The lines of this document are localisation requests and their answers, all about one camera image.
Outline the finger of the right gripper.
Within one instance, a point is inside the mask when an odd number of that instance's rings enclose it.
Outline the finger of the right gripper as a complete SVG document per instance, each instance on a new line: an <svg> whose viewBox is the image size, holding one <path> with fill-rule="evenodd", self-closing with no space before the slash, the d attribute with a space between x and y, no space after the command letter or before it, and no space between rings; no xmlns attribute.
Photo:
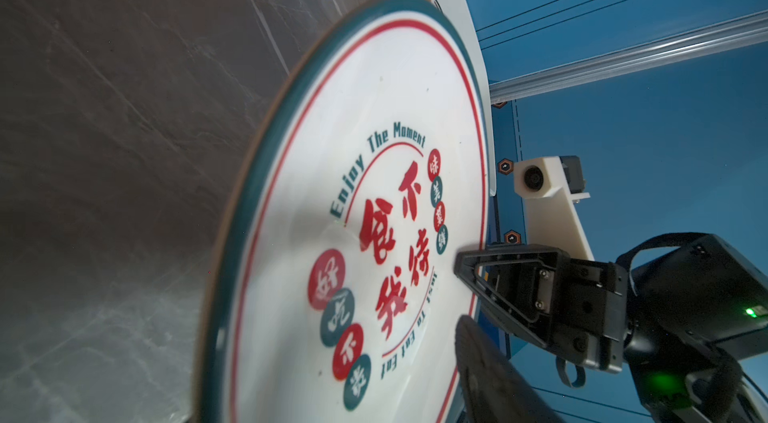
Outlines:
<svg viewBox="0 0 768 423"><path fill-rule="evenodd" d="M499 329L537 347L553 342L558 272L570 255L544 245L495 245L457 254L454 274Z"/></svg>

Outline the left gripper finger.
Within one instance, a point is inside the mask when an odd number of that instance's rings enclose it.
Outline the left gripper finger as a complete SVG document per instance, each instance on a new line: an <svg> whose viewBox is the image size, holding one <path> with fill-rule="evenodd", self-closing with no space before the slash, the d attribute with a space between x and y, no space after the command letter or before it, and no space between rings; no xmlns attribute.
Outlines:
<svg viewBox="0 0 768 423"><path fill-rule="evenodd" d="M468 315L456 325L455 354L469 422L560 422Z"/></svg>

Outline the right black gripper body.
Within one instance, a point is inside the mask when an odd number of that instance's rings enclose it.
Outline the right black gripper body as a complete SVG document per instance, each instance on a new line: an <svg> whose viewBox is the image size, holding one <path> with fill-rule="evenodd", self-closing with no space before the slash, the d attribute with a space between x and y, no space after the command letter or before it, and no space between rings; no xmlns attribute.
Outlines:
<svg viewBox="0 0 768 423"><path fill-rule="evenodd" d="M545 347L560 369L628 368L657 422L763 422L767 396L742 362L767 351L767 278L713 234L670 233L642 244L634 267L561 261Z"/></svg>

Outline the large plate red characters circles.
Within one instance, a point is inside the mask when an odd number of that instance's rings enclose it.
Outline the large plate red characters circles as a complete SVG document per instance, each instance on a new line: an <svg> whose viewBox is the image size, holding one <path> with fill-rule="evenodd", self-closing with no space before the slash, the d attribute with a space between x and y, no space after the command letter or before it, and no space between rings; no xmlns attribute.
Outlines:
<svg viewBox="0 0 768 423"><path fill-rule="evenodd" d="M277 97L222 227L196 422L444 422L455 277L487 241L489 138L468 52L426 0L338 23Z"/></svg>

